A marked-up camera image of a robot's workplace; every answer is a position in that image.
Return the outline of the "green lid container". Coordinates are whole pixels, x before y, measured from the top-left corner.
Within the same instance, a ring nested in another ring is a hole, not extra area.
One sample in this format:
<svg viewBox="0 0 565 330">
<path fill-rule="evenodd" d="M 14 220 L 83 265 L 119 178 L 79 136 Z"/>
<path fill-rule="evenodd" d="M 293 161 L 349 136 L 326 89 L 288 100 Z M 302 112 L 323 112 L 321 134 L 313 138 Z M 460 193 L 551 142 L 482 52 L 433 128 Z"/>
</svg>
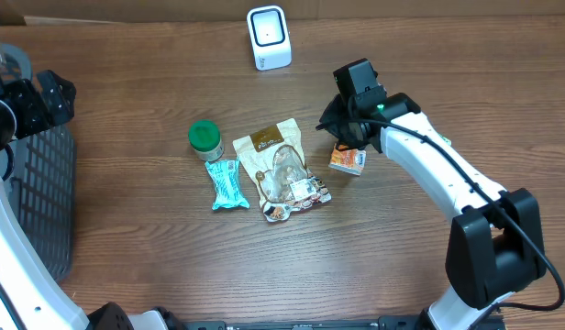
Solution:
<svg viewBox="0 0 565 330">
<path fill-rule="evenodd" d="M 194 122 L 188 132 L 189 142 L 202 161 L 216 161 L 224 153 L 224 144 L 217 125 L 210 120 Z"/>
</svg>

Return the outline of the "beige snack pouch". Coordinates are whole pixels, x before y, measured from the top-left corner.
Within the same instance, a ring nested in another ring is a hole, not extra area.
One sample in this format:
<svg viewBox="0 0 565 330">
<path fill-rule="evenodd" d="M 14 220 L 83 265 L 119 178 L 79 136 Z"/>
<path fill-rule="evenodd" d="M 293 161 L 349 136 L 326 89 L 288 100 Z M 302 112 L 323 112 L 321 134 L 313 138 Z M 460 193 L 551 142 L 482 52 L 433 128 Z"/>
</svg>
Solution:
<svg viewBox="0 0 565 330">
<path fill-rule="evenodd" d="M 308 168 L 301 137 L 299 126 L 290 118 L 233 141 L 259 193 L 260 210 L 271 223 L 332 199 L 327 186 Z"/>
</svg>

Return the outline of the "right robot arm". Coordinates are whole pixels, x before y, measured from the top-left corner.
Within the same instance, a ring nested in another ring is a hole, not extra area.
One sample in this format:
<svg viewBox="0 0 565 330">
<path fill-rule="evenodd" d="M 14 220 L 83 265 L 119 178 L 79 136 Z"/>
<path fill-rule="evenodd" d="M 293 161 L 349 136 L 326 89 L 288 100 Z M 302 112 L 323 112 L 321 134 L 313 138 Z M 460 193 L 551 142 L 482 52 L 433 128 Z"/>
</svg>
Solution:
<svg viewBox="0 0 565 330">
<path fill-rule="evenodd" d="M 319 128 L 349 149 L 373 146 L 405 169 L 450 223 L 449 288 L 418 316 L 383 329 L 502 329 L 504 300 L 547 271 L 540 212 L 526 189 L 507 191 L 473 168 L 405 93 L 388 95 L 366 59 L 333 73 L 339 93 Z"/>
</svg>

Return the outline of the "teal snack packet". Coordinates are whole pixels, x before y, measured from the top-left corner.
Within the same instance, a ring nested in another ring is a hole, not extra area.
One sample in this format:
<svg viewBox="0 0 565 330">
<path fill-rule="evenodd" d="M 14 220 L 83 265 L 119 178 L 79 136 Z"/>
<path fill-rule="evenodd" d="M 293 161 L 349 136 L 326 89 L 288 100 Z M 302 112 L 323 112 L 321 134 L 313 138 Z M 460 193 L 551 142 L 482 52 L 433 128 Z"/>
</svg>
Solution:
<svg viewBox="0 0 565 330">
<path fill-rule="evenodd" d="M 239 160 L 226 159 L 206 162 L 205 168 L 214 184 L 216 198 L 212 209 L 237 208 L 249 209 L 249 201 L 244 196 L 239 181 Z"/>
</svg>

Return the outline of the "orange tissue pack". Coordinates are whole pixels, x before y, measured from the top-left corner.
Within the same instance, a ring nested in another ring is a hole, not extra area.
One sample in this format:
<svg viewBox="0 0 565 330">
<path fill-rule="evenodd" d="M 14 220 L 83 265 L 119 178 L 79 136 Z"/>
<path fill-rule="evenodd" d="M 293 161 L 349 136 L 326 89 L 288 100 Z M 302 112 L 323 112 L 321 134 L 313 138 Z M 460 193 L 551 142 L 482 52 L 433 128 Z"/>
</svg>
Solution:
<svg viewBox="0 0 565 330">
<path fill-rule="evenodd" d="M 366 162 L 366 151 L 357 148 L 348 149 L 347 146 L 336 143 L 331 153 L 328 167 L 360 176 Z"/>
</svg>

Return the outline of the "teal tissue pack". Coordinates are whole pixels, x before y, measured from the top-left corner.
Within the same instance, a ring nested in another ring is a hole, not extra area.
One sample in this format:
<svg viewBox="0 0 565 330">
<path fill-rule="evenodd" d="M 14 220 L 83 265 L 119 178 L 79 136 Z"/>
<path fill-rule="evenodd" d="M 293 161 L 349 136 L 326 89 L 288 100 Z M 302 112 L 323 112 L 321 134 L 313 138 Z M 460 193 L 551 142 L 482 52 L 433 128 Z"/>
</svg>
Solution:
<svg viewBox="0 0 565 330">
<path fill-rule="evenodd" d="M 444 142 L 445 142 L 446 144 L 448 144 L 449 146 L 451 146 L 452 142 L 451 142 L 450 139 L 448 139 L 447 137 L 444 137 L 444 136 L 442 136 L 442 135 L 440 135 L 440 137 L 444 140 Z"/>
</svg>

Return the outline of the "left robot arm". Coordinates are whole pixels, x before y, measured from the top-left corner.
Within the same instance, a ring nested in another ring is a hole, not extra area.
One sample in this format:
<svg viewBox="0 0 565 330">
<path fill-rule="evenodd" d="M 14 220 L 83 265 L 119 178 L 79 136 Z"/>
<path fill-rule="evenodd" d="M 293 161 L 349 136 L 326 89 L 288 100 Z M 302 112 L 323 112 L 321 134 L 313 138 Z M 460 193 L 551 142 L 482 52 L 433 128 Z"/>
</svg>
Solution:
<svg viewBox="0 0 565 330">
<path fill-rule="evenodd" d="M 0 329 L 180 329 L 163 308 L 86 313 L 56 281 L 71 266 L 75 97 L 72 82 L 0 43 Z"/>
</svg>

